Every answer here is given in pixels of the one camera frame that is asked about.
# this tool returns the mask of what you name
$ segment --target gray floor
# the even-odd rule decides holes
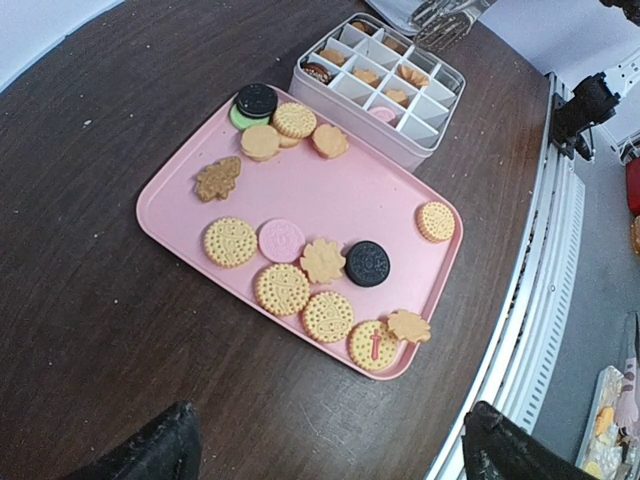
[[[608,365],[622,367],[624,321],[628,312],[640,310],[640,260],[630,247],[625,170],[600,135],[596,148],[593,164],[576,161],[586,184],[580,260],[562,346],[533,433],[571,462],[596,377]]]

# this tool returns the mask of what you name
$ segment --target pink tray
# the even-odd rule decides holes
[[[281,101],[295,101],[276,89]],[[364,141],[349,135],[350,149],[335,160],[321,158],[309,144],[283,150],[266,163],[240,152],[240,133],[228,120],[232,100],[218,110],[166,163],[138,199],[143,230],[196,270],[316,348],[360,373],[390,380],[406,371],[418,347],[401,342],[396,361],[387,369],[367,372],[356,366],[346,342],[321,344],[309,338],[298,317],[278,318],[258,305],[253,294],[257,274],[271,263],[259,252],[247,264],[222,269],[202,248],[206,228],[222,217],[249,222],[256,230],[273,218],[296,223],[308,241],[318,237],[344,247],[360,240],[382,245],[391,274],[381,285],[362,288],[346,276],[312,293],[332,290],[352,303],[356,322],[384,318],[398,309],[431,318],[462,241],[462,220],[449,202]],[[318,114],[319,123],[329,122]],[[194,193],[195,176],[222,157],[243,157],[237,187],[225,201],[202,203]],[[437,200],[449,205],[456,219],[451,241],[434,245],[416,227],[417,209]],[[437,335],[432,341],[443,341]]]

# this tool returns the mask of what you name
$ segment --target green cookie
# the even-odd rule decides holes
[[[249,127],[255,127],[256,125],[269,125],[269,117],[265,118],[249,118],[240,113],[237,106],[233,106],[229,112],[229,120],[234,127],[241,132]]]

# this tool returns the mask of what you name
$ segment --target pink cookie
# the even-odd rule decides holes
[[[300,257],[307,241],[295,223],[277,218],[262,226],[258,242],[262,254],[272,262],[291,263]]]
[[[393,113],[393,110],[387,107],[373,107],[369,110],[369,113],[384,123],[389,123],[396,118],[396,114]]]

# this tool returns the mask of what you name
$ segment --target wooden table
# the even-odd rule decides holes
[[[547,82],[484,26],[444,58],[468,87],[417,175],[465,240],[434,338],[373,382],[268,321],[139,228],[160,166],[236,89],[286,88],[356,0],[130,0],[0,95],[0,472],[51,478],[177,399],[202,478],[420,479],[495,325],[533,187]]]

